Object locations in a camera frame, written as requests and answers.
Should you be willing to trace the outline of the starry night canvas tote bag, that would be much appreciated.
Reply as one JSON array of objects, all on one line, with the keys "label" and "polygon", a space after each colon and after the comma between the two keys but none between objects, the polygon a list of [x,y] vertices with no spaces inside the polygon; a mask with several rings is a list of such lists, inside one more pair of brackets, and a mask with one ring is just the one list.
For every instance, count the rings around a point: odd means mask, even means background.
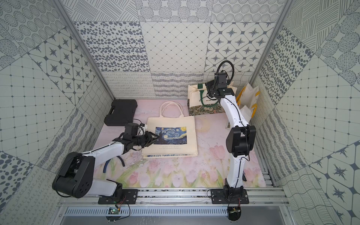
[{"label": "starry night canvas tote bag", "polygon": [[[169,106],[175,106],[179,117],[165,117],[163,112]],[[144,158],[195,157],[198,155],[196,124],[194,116],[185,116],[182,106],[174,101],[164,102],[158,117],[150,117],[147,131],[158,136],[149,147],[142,149]]]}]

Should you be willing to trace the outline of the green handled floral tote bag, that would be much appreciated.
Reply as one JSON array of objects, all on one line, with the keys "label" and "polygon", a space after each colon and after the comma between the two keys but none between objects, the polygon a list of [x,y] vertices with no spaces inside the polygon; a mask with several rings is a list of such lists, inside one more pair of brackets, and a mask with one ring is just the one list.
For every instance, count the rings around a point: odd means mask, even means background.
[{"label": "green handled floral tote bag", "polygon": [[196,116],[225,112],[217,100],[210,100],[207,97],[207,93],[205,83],[188,86],[187,105],[189,115]]}]

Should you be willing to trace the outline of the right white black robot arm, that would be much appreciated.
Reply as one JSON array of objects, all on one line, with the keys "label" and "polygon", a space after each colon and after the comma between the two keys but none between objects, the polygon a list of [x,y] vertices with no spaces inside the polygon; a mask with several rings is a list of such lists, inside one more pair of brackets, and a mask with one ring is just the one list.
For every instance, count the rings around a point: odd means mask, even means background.
[{"label": "right white black robot arm", "polygon": [[256,128],[250,126],[242,115],[236,101],[235,93],[229,88],[227,72],[216,72],[214,80],[206,83],[211,99],[216,99],[224,109],[230,124],[230,132],[226,139],[226,148],[232,155],[230,170],[224,185],[225,197],[241,196],[243,194],[243,174],[247,161],[250,161],[250,151],[253,150]]}]

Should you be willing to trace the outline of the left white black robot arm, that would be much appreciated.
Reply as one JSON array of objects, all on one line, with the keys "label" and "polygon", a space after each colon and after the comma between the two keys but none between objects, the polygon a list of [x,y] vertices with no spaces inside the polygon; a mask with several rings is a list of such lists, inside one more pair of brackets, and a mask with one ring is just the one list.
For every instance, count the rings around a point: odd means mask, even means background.
[{"label": "left white black robot arm", "polygon": [[100,201],[118,203],[123,201],[122,184],[116,181],[94,178],[94,170],[111,159],[134,150],[154,144],[159,136],[145,130],[144,124],[129,123],[125,131],[108,145],[82,153],[71,152],[64,159],[53,183],[52,189],[63,198],[99,196]]}]

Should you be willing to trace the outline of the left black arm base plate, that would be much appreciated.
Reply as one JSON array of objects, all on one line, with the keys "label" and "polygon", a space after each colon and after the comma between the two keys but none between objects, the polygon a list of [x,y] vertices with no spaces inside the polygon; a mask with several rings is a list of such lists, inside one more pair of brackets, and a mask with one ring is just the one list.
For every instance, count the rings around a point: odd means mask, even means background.
[{"label": "left black arm base plate", "polygon": [[100,196],[98,204],[115,205],[115,204],[136,204],[138,189],[119,189],[112,196]]}]

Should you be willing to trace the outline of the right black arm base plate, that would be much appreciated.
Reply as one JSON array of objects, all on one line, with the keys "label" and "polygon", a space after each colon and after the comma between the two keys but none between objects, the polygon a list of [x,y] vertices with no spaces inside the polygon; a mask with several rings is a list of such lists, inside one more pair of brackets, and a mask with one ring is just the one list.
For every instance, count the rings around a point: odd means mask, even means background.
[{"label": "right black arm base plate", "polygon": [[249,197],[244,188],[211,189],[210,198],[212,204],[249,204]]}]

